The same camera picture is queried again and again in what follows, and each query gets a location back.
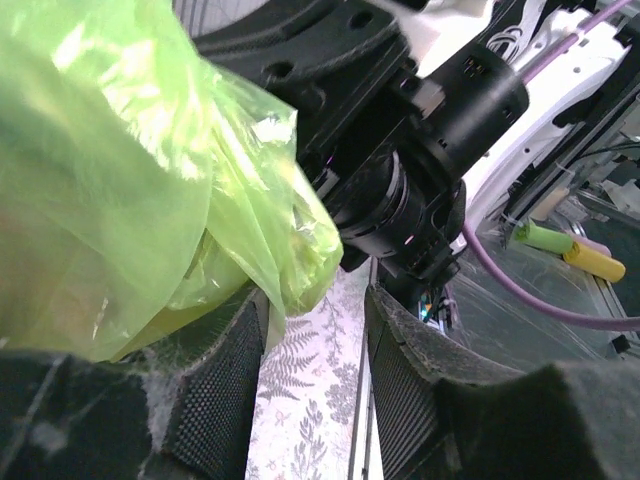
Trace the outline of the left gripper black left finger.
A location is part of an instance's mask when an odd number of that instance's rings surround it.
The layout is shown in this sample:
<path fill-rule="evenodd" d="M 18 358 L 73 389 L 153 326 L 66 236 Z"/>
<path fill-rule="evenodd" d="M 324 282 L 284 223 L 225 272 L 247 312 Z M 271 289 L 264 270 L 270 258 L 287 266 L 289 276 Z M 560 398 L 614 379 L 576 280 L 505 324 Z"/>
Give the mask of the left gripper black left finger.
<path fill-rule="evenodd" d="M 117 363 L 5 350 L 1 475 L 240 479 L 264 350 L 256 287 Z"/>

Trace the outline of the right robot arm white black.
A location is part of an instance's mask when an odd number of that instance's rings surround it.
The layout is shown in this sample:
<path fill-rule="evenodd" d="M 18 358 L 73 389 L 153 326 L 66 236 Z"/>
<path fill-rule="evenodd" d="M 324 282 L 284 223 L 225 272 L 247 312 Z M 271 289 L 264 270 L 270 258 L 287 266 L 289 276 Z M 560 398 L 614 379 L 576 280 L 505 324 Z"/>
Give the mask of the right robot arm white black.
<path fill-rule="evenodd" d="M 432 280 L 466 222 L 462 178 L 532 91 L 485 37 L 420 78 L 392 14 L 364 1 L 268 1 L 221 28 L 175 9 L 198 52 L 298 112 L 297 160 L 336 224 L 341 267 Z"/>

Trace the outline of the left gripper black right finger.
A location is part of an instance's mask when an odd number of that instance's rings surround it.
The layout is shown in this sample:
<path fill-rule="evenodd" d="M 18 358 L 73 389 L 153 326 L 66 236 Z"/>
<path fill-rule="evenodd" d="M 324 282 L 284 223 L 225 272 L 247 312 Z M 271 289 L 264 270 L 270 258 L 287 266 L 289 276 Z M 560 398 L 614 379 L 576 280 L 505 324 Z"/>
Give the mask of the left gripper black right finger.
<path fill-rule="evenodd" d="M 635 479 L 639 366 L 523 373 L 441 335 L 384 289 L 365 295 L 387 479 Z"/>

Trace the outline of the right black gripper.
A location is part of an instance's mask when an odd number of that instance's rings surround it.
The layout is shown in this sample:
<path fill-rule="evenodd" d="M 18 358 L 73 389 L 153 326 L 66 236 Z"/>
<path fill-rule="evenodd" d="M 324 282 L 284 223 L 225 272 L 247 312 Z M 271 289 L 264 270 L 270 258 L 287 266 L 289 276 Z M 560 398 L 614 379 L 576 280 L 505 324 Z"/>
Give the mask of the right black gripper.
<path fill-rule="evenodd" d="M 346 125 L 327 153 L 303 161 L 334 221 L 351 271 L 365 258 L 390 273 L 450 264 L 450 170 L 433 124 L 446 73 L 414 75 L 397 18 L 368 1 L 269 1 L 194 39 L 223 69 L 227 105 L 257 118 Z"/>

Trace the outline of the green plastic trash bag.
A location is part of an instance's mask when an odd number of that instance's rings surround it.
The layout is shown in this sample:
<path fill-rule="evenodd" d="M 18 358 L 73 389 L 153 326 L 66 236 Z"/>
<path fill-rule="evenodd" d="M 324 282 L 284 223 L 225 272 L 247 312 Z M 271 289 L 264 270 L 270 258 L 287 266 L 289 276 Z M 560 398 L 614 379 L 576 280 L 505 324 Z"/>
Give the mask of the green plastic trash bag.
<path fill-rule="evenodd" d="M 273 338 L 343 254 L 297 112 L 166 1 L 1 5 L 1 344 L 114 361 L 253 282 Z"/>

